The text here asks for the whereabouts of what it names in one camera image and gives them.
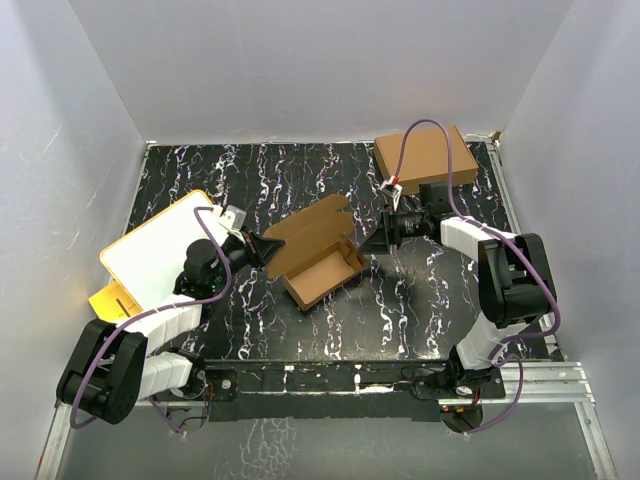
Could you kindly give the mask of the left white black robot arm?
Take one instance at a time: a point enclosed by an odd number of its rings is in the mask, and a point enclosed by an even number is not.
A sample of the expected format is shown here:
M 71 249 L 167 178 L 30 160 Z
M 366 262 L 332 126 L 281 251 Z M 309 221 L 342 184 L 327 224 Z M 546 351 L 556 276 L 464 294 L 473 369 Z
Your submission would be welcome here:
M 204 371 L 189 357 L 161 347 L 198 327 L 206 308 L 226 296 L 235 274 L 246 266 L 266 267 L 285 244 L 250 230 L 223 243 L 195 240 L 162 305 L 121 322 L 87 323 L 56 387 L 57 399 L 71 408 L 71 427 L 95 420 L 118 424 L 139 400 L 166 390 L 186 399 L 200 396 L 207 383 Z

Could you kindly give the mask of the aluminium frame rail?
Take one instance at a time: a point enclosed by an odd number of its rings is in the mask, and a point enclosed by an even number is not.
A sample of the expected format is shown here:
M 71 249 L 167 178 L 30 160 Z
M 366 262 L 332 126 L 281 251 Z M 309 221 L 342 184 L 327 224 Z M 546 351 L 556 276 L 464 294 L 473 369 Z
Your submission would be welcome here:
M 613 479 L 577 363 L 509 365 L 461 414 L 409 365 L 217 369 L 210 405 L 140 403 L 82 430 L 57 410 L 42 479 Z

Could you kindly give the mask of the yellow flat board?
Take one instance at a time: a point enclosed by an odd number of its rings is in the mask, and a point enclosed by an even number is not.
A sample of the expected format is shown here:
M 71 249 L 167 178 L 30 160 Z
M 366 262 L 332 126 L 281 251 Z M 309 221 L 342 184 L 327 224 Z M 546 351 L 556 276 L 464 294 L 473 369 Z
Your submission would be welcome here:
M 125 320 L 142 312 L 142 308 L 118 281 L 112 281 L 88 301 L 96 316 L 107 322 Z

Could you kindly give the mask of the closed brown cardboard box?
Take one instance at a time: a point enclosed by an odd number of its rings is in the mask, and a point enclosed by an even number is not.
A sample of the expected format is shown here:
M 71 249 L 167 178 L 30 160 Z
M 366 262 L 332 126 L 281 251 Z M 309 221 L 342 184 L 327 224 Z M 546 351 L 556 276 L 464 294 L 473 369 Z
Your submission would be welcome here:
M 457 127 L 448 125 L 447 130 L 453 150 L 453 185 L 472 184 L 478 171 L 476 160 Z M 402 134 L 393 134 L 374 141 L 374 158 L 384 179 L 397 169 L 402 139 Z M 412 131 L 399 173 L 402 194 L 418 194 L 421 184 L 445 182 L 447 165 L 446 139 L 438 127 Z

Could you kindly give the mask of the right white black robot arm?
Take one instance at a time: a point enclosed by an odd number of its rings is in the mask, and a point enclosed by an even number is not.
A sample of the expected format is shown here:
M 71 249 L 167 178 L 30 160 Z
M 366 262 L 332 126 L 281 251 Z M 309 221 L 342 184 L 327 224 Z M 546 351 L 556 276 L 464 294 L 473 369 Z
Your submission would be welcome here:
M 445 183 L 421 185 L 421 206 L 406 211 L 399 208 L 396 177 L 383 181 L 379 190 L 388 203 L 376 230 L 359 247 L 361 254 L 388 254 L 407 238 L 427 237 L 477 265 L 480 312 L 474 325 L 452 348 L 443 369 L 409 374 L 416 387 L 460 397 L 477 393 L 491 380 L 507 345 L 552 311 L 556 294 L 543 241 L 536 234 L 514 235 L 456 214 Z

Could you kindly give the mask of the white board yellow rim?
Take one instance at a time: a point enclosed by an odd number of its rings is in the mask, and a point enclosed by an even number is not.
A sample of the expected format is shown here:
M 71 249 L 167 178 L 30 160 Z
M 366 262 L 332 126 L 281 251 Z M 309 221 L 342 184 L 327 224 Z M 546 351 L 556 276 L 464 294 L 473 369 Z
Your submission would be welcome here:
M 162 305 L 183 270 L 188 246 L 209 233 L 225 241 L 226 230 L 208 210 L 212 206 L 203 191 L 190 192 L 106 247 L 102 265 L 142 309 Z

